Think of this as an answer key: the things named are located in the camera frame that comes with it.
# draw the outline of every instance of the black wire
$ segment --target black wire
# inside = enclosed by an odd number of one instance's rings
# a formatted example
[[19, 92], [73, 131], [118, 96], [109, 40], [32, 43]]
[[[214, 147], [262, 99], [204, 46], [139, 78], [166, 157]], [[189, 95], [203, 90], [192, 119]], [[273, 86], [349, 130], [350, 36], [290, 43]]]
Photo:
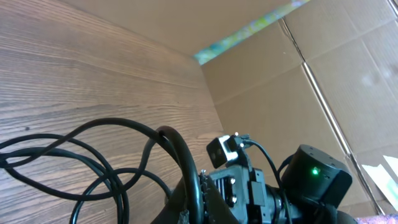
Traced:
[[[43, 149], [43, 147], [32, 147], [32, 148], [20, 149], [18, 151], [14, 151], [14, 152], [3, 154], [3, 156], [6, 156], [8, 158], [30, 156], [30, 155], [35, 154], [37, 151], [40, 151], [42, 149]], [[81, 155], [75, 154], [73, 152], [63, 150], [63, 149], [57, 149], [57, 148], [52, 149], [50, 152], [46, 153], [45, 156], [55, 156], [55, 157], [66, 157], [66, 158], [71, 158], [71, 159], [78, 159], [79, 161], [84, 163], [86, 166], [88, 166], [91, 170], [93, 170], [98, 176], [101, 176], [104, 173], [106, 173], [106, 169], [103, 166], [101, 166], [101, 164], [97, 163], [95, 160], [93, 160], [93, 159], [91, 159], [89, 157], [86, 157], [86, 156], [81, 156]], [[131, 173], [136, 173], [138, 171], [138, 169], [136, 169], [136, 168], [128, 168], [127, 171], [129, 171]], [[165, 192], [166, 197], [170, 198], [171, 190], [162, 181], [162, 179], [160, 179], [155, 174], [153, 174], [153, 173], [151, 173], [149, 171], [146, 171], [146, 170], [142, 174], [144, 176], [152, 179], [157, 184], [159, 184], [159, 186]], [[107, 186], [107, 188], [109, 190], [113, 190], [113, 188], [110, 186], [108, 180], [105, 180], [104, 183], [105, 183], [105, 185]], [[90, 194], [92, 190], [94, 190], [94, 188], [90, 189], [89, 192], [85, 192], [84, 194]], [[79, 202], [76, 203], [75, 207], [73, 208], [71, 217], [70, 217], [70, 224], [76, 224], [77, 219], [78, 219], [78, 214], [79, 214], [79, 211], [80, 211], [82, 206], [83, 206], [83, 201], [79, 201]]]
[[290, 164], [291, 160], [293, 159], [293, 155], [290, 155], [288, 158], [286, 158], [280, 165], [280, 167], [278, 168], [278, 177], [280, 178], [280, 172], [282, 172], [282, 169], [285, 168], [285, 166], [287, 166], [288, 164]]
[[[62, 139], [64, 138], [64, 136], [59, 135], [59, 134], [30, 134], [30, 135], [26, 135], [26, 136], [21, 136], [21, 137], [17, 137], [11, 140], [8, 140], [2, 144], [5, 144], [7, 142], [11, 142], [12, 144], [16, 144], [22, 141], [30, 141], [30, 140], [34, 140], [34, 139]], [[79, 141], [77, 139], [69, 139], [68, 142], [74, 143], [77, 146], [80, 146], [84, 149], [86, 149], [87, 151], [91, 152], [104, 166], [105, 169], [107, 171], [112, 171], [112, 167], [111, 165], [107, 162], [107, 160], [93, 147], [91, 147], [90, 145]], [[113, 178], [111, 179], [111, 183], [113, 185], [113, 189], [116, 189], [117, 186], [121, 187], [123, 186], [122, 182], [120, 181], [120, 179], [116, 176], [115, 180], [113, 180]], [[129, 220], [129, 199], [127, 197], [127, 193], [123, 192], [120, 195], [117, 195], [114, 197], [115, 198], [115, 202], [116, 202], [116, 208], [117, 208], [117, 213], [118, 213], [118, 224], [123, 224], [126, 221], [124, 220]]]
[[[135, 129], [142, 134], [148, 136], [150, 138], [150, 141], [147, 142], [146, 147], [144, 149], [144, 153], [142, 154], [140, 166], [138, 169], [133, 169], [133, 170], [117, 170], [117, 172], [113, 172], [112, 167], [109, 165], [109, 163], [105, 160], [105, 158], [95, 149], [93, 149], [91, 146], [78, 141], [76, 139], [73, 139], [77, 134], [80, 134], [81, 132], [95, 127], [95, 126], [100, 126], [100, 125], [107, 125], [107, 124], [113, 124], [113, 125], [120, 125], [120, 126], [125, 126], [128, 128]], [[18, 138], [10, 139], [8, 141], [0, 143], [0, 149], [4, 149], [5, 147], [8, 147], [10, 145], [22, 142], [22, 141], [28, 141], [32, 139], [39, 139], [39, 138], [53, 138], [57, 139], [55, 142], [51, 143], [47, 147], [41, 147], [40, 149], [35, 149], [34, 152], [29, 154], [29, 157], [27, 159], [24, 159], [22, 161], [18, 162], [13, 162], [13, 163], [8, 163], [6, 159], [12, 157], [12, 154], [0, 154], [0, 168], [4, 168], [6, 172], [8, 172], [11, 176], [13, 176], [15, 179], [24, 182], [25, 184], [28, 184], [32, 187], [37, 188], [38, 190], [41, 190], [47, 194], [68, 199], [68, 200], [76, 200], [78, 201], [77, 205], [80, 204], [80, 202], [84, 202], [86, 200], [101, 200], [104, 198], [109, 198], [109, 197], [114, 197], [116, 201], [116, 205], [118, 208], [118, 223], [128, 223], [129, 221], [129, 202], [126, 194], [126, 190], [131, 188], [140, 178], [141, 175], [148, 174], [145, 172], [145, 167], [147, 164], [147, 160], [149, 158], [150, 150], [152, 149], [152, 146], [155, 143], [158, 143], [160, 146], [162, 146], [167, 152], [173, 152], [174, 149], [171, 146], [171, 144], [163, 138], [157, 131], [154, 131], [151, 128], [148, 128], [147, 126], [137, 123], [135, 121], [131, 121], [128, 119], [122, 119], [122, 118], [103, 118], [103, 119], [97, 119], [94, 121], [90, 121], [78, 128], [76, 128], [74, 131], [71, 133], [67, 134], [66, 136], [60, 136], [56, 134], [33, 134], [33, 135], [28, 135], [28, 136], [21, 136]], [[65, 192], [61, 192], [55, 189], [51, 189], [45, 185], [42, 185], [34, 180], [31, 180], [24, 175], [18, 173], [16, 170], [13, 169], [13, 167], [18, 167], [22, 166], [24, 164], [27, 164], [35, 159], [37, 159], [40, 156], [43, 156], [45, 154], [48, 154], [49, 151], [51, 151], [53, 148], [59, 146], [60, 144], [70, 141], [72, 143], [75, 143], [81, 147], [84, 147], [85, 149], [89, 150], [91, 153], [93, 153], [97, 159], [104, 165], [105, 171], [102, 172], [101, 176], [106, 177], [98, 180], [98, 184], [101, 182], [105, 182], [108, 188], [111, 190], [107, 193], [103, 194], [98, 194], [98, 195], [75, 195], [75, 194], [68, 194]], [[129, 180], [126, 184], [122, 184], [120, 179], [115, 175], [120, 172], [127, 172], [127, 173], [135, 173], [135, 175], [132, 177], [131, 180]]]
[[279, 177], [279, 175], [278, 175], [278, 171], [276, 170], [275, 164], [274, 164], [274, 162], [272, 161], [271, 157], [268, 155], [268, 152], [266, 151], [266, 149], [263, 148], [262, 145], [260, 145], [258, 142], [253, 141], [253, 140], [251, 140], [251, 139], [250, 139], [250, 140], [244, 140], [243, 143], [248, 144], [248, 145], [250, 145], [250, 146], [253, 146], [253, 145], [254, 145], [254, 146], [257, 146], [257, 147], [261, 150], [261, 152], [265, 155], [265, 157], [267, 158], [268, 163], [269, 163], [269, 165], [271, 166], [271, 169], [272, 169], [272, 171], [273, 171], [273, 173], [274, 173], [274, 175], [275, 175], [276, 181], [277, 181], [278, 186], [279, 186], [279, 189], [280, 189], [280, 194], [282, 195], [282, 199], [283, 199], [283, 201], [284, 201], [284, 205], [285, 205], [285, 209], [286, 209], [286, 214], [287, 214], [287, 217], [286, 217], [286, 218], [287, 218], [287, 220], [289, 221], [289, 223], [292, 224], [292, 218], [291, 218], [291, 216], [290, 216], [289, 201], [287, 200], [285, 190], [284, 190], [284, 188], [283, 188], [283, 186], [282, 186], [282, 181], [280, 180], [280, 177]]
[[160, 135], [165, 136], [173, 145], [174, 153], [184, 179], [185, 193], [187, 195], [188, 209], [190, 212], [190, 223], [203, 223], [205, 209], [203, 208], [201, 185], [197, 168], [187, 143], [185, 143], [184, 139], [174, 128], [162, 126], [157, 130]]
[[[146, 136], [150, 137], [152, 140], [154, 140], [157, 144], [162, 146], [164, 149], [168, 149], [169, 151], [173, 150], [170, 143], [165, 138], [163, 138], [158, 132], [154, 131], [153, 129], [151, 129], [141, 123], [137, 123], [135, 121], [131, 121], [128, 119], [123, 119], [123, 118], [102, 118], [102, 119], [96, 119], [94, 121], [90, 121], [90, 122], [87, 122], [86, 124], [83, 124], [82, 126], [73, 130], [71, 133], [69, 133], [66, 136], [64, 136], [63, 138], [58, 139], [57, 141], [51, 143], [50, 145], [45, 147], [43, 150], [28, 157], [27, 159], [24, 159], [19, 162], [14, 162], [12, 164], [8, 164], [8, 162], [5, 159], [0, 160], [0, 168], [5, 168], [5, 170], [13, 178], [15, 178], [19, 181], [22, 181], [25, 184], [31, 185], [32, 187], [35, 187], [38, 190], [45, 192], [46, 194], [50, 194], [50, 195], [53, 195], [56, 197], [60, 197], [60, 198], [68, 199], [68, 200], [76, 200], [76, 201], [79, 201], [79, 200], [82, 200], [82, 201], [102, 200], [102, 199], [106, 199], [106, 198], [110, 198], [110, 197], [115, 197], [115, 196], [125, 192], [126, 190], [130, 189], [138, 181], [138, 179], [142, 175], [142, 173], [145, 170], [145, 167], [147, 165], [151, 147], [147, 147], [144, 149], [144, 152], [142, 153], [142, 157], [141, 157], [141, 162], [140, 162], [139, 168], [138, 168], [139, 170], [138, 170], [138, 172], [135, 173], [135, 175], [127, 183], [125, 183], [121, 187], [118, 187], [118, 189], [116, 189], [112, 192], [106, 192], [106, 193], [102, 193], [102, 194], [77, 195], [77, 194], [61, 192], [59, 190], [51, 189], [50, 187], [40, 184], [32, 179], [29, 179], [29, 178], [25, 177], [24, 175], [16, 172], [14, 169], [12, 169], [12, 167], [21, 166], [21, 165], [24, 165], [28, 162], [35, 160], [36, 158], [44, 155], [46, 152], [50, 151], [51, 149], [59, 146], [60, 144], [64, 143], [65, 141], [71, 140], [71, 138], [75, 137], [77, 134], [80, 134], [89, 128], [93, 128], [95, 126], [107, 125], [107, 124], [120, 125], [120, 126], [125, 126], [128, 128], [135, 129], [135, 130], [141, 132], [142, 134], [145, 134]], [[18, 141], [16, 141], [15, 139], [8, 140], [8, 141], [0, 144], [0, 149], [3, 149], [7, 146], [10, 146], [12, 144], [15, 144], [15, 143], [18, 143], [21, 141], [25, 141], [25, 140], [20, 140], [20, 139], [18, 139]]]
[[[134, 129], [136, 131], [139, 131], [140, 133], [146, 135], [149, 137], [149, 140], [147, 141], [147, 144], [145, 145], [144, 151], [142, 153], [141, 161], [139, 164], [139, 167], [137, 169], [117, 169], [117, 170], [112, 170], [112, 167], [106, 162], [105, 158], [102, 157], [102, 155], [90, 147], [89, 145], [84, 144], [83, 142], [77, 141], [76, 139], [73, 139], [76, 135], [82, 133], [83, 131], [96, 127], [96, 126], [101, 126], [101, 125], [119, 125], [119, 126], [124, 126], [127, 128]], [[201, 187], [197, 175], [197, 170], [195, 163], [193, 161], [192, 155], [190, 154], [189, 148], [186, 145], [185, 141], [179, 135], [176, 130], [170, 128], [170, 127], [161, 127], [158, 131], [154, 131], [153, 129], [135, 122], [131, 121], [128, 119], [122, 119], [122, 118], [102, 118], [102, 119], [96, 119], [94, 121], [87, 122], [80, 127], [76, 128], [69, 134], [65, 136], [57, 136], [54, 135], [52, 136], [51, 134], [44, 134], [44, 135], [30, 135], [30, 136], [22, 136], [19, 138], [15, 139], [10, 139], [8, 141], [5, 141], [3, 143], [0, 143], [0, 149], [4, 149], [5, 147], [11, 146], [13, 144], [22, 142], [22, 141], [28, 141], [31, 139], [37, 139], [39, 137], [45, 137], [45, 138], [55, 138], [57, 139], [53, 143], [49, 144], [46, 147], [40, 148], [38, 150], [35, 150], [30, 156], [26, 159], [23, 159], [21, 161], [17, 162], [12, 162], [8, 163], [7, 156], [10, 156], [11, 154], [0, 154], [0, 168], [3, 168], [10, 174], [13, 178], [28, 184], [38, 190], [41, 190], [47, 194], [59, 197], [59, 198], [64, 198], [67, 200], [76, 200], [78, 201], [78, 204], [81, 204], [81, 202], [84, 201], [92, 201], [92, 200], [101, 200], [105, 198], [110, 198], [114, 197], [115, 201], [118, 204], [118, 216], [123, 217], [121, 219], [118, 219], [118, 222], [123, 222], [127, 223], [128, 222], [128, 200], [124, 199], [122, 197], [122, 205], [119, 204], [119, 196], [122, 194], [126, 193], [126, 190], [130, 189], [140, 178], [141, 175], [145, 172], [145, 168], [149, 159], [150, 151], [152, 147], [154, 146], [155, 143], [159, 144], [163, 149], [165, 149], [166, 152], [168, 152], [172, 158], [177, 162], [177, 164], [180, 166], [182, 173], [183, 173], [183, 179], [185, 182], [185, 192], [187, 195], [188, 199], [188, 209], [190, 211], [190, 222], [191, 223], [203, 223], [203, 215], [204, 215], [204, 209], [203, 209], [203, 199], [201, 197]], [[41, 183], [38, 183], [20, 173], [18, 173], [16, 170], [14, 170], [15, 167], [25, 165], [29, 162], [34, 161], [35, 159], [39, 158], [40, 156], [44, 156], [47, 153], [49, 153], [51, 150], [55, 149], [57, 146], [61, 145], [62, 143], [70, 141], [73, 142], [77, 145], [80, 145], [84, 147], [85, 149], [89, 150], [91, 153], [93, 153], [101, 163], [103, 163], [106, 172], [103, 172], [102, 175], [99, 175], [99, 177], [86, 189], [85, 193], [83, 195], [77, 195], [77, 194], [70, 194], [66, 192], [61, 192], [56, 189], [52, 189], [50, 187], [47, 187]], [[116, 177], [118, 174], [123, 174], [123, 173], [135, 173], [133, 177], [127, 181], [124, 185], [121, 183], [120, 179]], [[106, 180], [109, 180], [110, 187], [112, 190], [106, 193], [101, 193], [101, 194], [94, 194], [91, 195], [90, 193], [93, 191], [93, 189], [99, 185], [102, 182], [106, 182]]]

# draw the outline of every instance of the colorful tape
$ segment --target colorful tape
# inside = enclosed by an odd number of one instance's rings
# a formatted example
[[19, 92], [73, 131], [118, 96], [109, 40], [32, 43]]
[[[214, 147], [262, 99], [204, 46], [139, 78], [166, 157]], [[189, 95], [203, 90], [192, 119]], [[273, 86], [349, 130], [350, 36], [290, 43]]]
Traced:
[[199, 51], [194, 57], [199, 61], [200, 65], [203, 65], [307, 2], [309, 2], [309, 0], [292, 0], [292, 3], [277, 8], [260, 19], [252, 21], [249, 25], [243, 27], [229, 37]]

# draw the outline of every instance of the cardboard box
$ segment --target cardboard box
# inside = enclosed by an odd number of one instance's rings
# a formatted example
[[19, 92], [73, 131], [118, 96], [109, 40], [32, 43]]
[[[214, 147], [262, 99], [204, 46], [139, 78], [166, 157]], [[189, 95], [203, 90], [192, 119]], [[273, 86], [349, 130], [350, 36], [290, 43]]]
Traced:
[[[393, 212], [352, 160], [376, 166], [384, 162], [381, 155], [398, 157], [393, 6], [387, 0], [312, 0], [285, 18], [289, 30], [282, 21], [275, 23], [202, 66], [226, 133], [251, 134], [276, 166], [299, 144], [346, 163], [354, 182], [340, 209], [354, 217], [376, 214], [372, 198], [386, 213]], [[275, 185], [262, 154], [248, 153]]]
[[193, 55], [290, 0], [61, 0]]

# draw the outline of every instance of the screw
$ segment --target screw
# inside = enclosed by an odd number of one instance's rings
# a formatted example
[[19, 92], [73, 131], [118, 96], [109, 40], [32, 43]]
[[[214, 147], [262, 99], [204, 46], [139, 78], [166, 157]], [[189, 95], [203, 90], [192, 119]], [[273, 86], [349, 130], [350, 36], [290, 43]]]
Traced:
[[231, 202], [236, 203], [238, 201], [238, 198], [236, 196], [231, 197]]

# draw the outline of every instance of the green led light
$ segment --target green led light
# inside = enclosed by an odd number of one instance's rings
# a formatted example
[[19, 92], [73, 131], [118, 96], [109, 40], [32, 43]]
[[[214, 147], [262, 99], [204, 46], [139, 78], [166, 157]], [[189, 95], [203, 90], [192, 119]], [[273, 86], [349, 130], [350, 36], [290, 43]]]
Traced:
[[318, 168], [316, 168], [316, 167], [314, 167], [314, 168], [312, 169], [312, 174], [313, 174], [313, 175], [318, 175], [319, 172], [320, 172], [320, 169], [318, 169]]

